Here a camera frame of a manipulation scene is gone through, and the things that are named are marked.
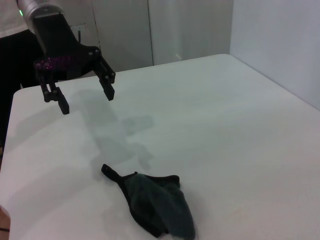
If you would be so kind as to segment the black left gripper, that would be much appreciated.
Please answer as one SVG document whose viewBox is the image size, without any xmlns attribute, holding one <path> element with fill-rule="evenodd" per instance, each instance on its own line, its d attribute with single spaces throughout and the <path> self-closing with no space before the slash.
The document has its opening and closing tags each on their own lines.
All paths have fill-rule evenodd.
<svg viewBox="0 0 320 240">
<path fill-rule="evenodd" d="M 77 79 L 89 72 L 99 78 L 107 99 L 114 99 L 112 84 L 116 73 L 98 47 L 83 45 L 77 40 L 62 13 L 35 17 L 32 23 L 43 51 L 43 56 L 34 62 L 34 68 L 46 103 L 57 102 L 61 112 L 68 115 L 70 106 L 56 83 Z"/>
</svg>

